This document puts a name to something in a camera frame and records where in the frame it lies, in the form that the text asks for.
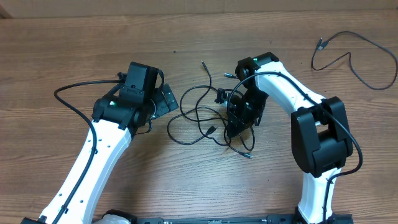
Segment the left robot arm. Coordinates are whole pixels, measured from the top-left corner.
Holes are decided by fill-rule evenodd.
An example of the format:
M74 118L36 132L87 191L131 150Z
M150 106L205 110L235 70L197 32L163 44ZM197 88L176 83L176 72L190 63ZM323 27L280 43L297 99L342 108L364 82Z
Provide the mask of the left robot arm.
M59 97L59 102L88 124L85 143L67 178L36 220L23 223L91 223L98 200L112 170L129 147L138 129L175 109L178 104L163 79L161 69L131 62L126 73L118 73L114 85L97 99L90 118Z

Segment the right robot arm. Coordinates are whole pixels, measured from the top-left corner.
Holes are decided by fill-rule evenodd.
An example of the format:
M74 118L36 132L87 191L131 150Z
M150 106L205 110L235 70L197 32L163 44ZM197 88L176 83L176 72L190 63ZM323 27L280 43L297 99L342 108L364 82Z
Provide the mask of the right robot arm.
M268 215L266 223L352 223L351 215L331 209L334 179L353 153L343 102L308 89L271 52L240 60L235 74L246 92L226 99L227 136L258 125L271 97L290 117L292 154L303 171L302 196L294 213Z

